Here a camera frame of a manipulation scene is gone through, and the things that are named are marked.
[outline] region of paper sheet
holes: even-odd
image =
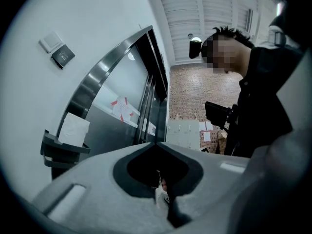
[[[204,132],[204,141],[211,141],[210,140],[210,132]]]
[[[112,113],[120,117],[121,121],[130,121],[132,109],[127,105],[125,97],[118,97],[117,104],[114,105]]]
[[[90,122],[68,113],[59,133],[59,142],[82,147],[89,125]]]
[[[199,130],[200,131],[206,131],[206,122],[199,122]]]
[[[206,121],[206,128],[207,128],[207,131],[214,129],[210,121]]]

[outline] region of gray plastic surface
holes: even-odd
[[[131,146],[91,157],[54,180],[33,201],[42,213],[49,211],[73,185],[86,187],[81,200],[61,225],[79,233],[228,233],[231,219],[245,203],[242,192],[262,174],[266,148],[251,159],[208,154],[172,144],[164,145],[201,164],[204,176],[189,195],[176,198],[179,211],[192,221],[175,229],[157,208],[154,199],[129,196],[115,182],[112,170],[122,157],[147,146]],[[221,164],[246,167],[244,173],[221,168]]]

